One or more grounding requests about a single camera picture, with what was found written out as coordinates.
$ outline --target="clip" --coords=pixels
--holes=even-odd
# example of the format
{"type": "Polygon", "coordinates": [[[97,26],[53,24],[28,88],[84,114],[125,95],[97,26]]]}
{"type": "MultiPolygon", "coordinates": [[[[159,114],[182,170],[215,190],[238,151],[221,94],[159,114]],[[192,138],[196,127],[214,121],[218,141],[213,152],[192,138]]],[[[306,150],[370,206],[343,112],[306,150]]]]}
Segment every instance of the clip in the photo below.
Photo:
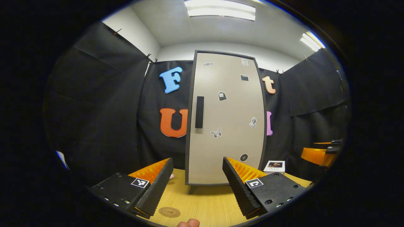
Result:
{"type": "Polygon", "coordinates": [[[122,29],[119,29],[118,31],[114,32],[114,35],[116,35],[120,30],[122,30],[122,29]]]}

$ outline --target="foam letter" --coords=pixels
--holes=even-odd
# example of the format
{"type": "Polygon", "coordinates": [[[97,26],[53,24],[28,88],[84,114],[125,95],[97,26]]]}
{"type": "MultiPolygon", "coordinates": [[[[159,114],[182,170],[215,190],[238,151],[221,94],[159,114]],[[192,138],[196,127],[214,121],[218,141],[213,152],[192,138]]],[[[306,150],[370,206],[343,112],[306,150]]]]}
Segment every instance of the foam letter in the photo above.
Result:
{"type": "Polygon", "coordinates": [[[171,128],[171,119],[173,114],[175,113],[174,109],[171,108],[163,108],[160,110],[161,113],[161,122],[160,122],[160,130],[161,132],[168,137],[182,137],[187,133],[187,119],[188,119],[188,110],[181,109],[179,113],[182,115],[181,120],[181,128],[179,130],[174,130],[171,128]]]}
{"type": "Polygon", "coordinates": [[[179,84],[176,84],[174,80],[177,82],[181,81],[181,77],[178,74],[180,72],[182,72],[182,68],[175,67],[174,69],[170,69],[160,74],[160,77],[163,77],[164,84],[166,85],[166,89],[164,90],[166,94],[179,89],[179,84]]]}
{"type": "Polygon", "coordinates": [[[267,111],[267,136],[273,134],[273,131],[271,130],[271,114],[271,112],[267,111]]]}
{"type": "Polygon", "coordinates": [[[262,78],[262,81],[265,82],[265,87],[270,94],[275,94],[276,90],[272,88],[272,84],[274,83],[269,76],[262,78]]]}

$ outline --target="white door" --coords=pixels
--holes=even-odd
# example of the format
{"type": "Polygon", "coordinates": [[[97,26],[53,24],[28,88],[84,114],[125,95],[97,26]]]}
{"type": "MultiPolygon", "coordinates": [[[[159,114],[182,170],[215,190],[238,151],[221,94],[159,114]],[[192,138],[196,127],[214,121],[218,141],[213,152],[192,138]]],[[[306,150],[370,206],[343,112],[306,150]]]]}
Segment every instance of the white door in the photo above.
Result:
{"type": "Polygon", "coordinates": [[[266,135],[262,81],[251,57],[196,51],[194,69],[186,183],[228,184],[224,156],[255,168],[261,162],[266,135]]]}

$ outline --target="black door handle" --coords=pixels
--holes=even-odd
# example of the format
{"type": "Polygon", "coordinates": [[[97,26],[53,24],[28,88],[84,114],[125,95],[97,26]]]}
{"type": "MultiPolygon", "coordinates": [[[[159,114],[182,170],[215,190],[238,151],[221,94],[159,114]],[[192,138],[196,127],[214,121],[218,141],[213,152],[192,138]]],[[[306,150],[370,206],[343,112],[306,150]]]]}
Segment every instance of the black door handle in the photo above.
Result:
{"type": "Polygon", "coordinates": [[[196,97],[196,116],[195,116],[195,128],[202,128],[203,126],[203,96],[196,97]]]}

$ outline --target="wooden table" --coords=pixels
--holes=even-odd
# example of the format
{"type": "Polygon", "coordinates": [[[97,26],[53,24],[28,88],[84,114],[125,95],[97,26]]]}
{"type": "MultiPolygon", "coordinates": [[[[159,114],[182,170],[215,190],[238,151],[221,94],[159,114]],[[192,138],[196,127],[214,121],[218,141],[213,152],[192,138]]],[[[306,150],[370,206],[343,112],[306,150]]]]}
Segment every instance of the wooden table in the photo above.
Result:
{"type": "MultiPolygon", "coordinates": [[[[179,222],[194,218],[200,221],[200,227],[228,227],[254,219],[247,220],[242,215],[229,185],[192,186],[189,194],[191,186],[185,185],[185,170],[174,169],[173,174],[175,177],[169,180],[154,215],[148,221],[176,227],[179,222]],[[181,215],[175,218],[163,216],[159,213],[162,207],[178,209],[181,215]]],[[[287,173],[285,176],[303,187],[311,183],[287,173]]]]}

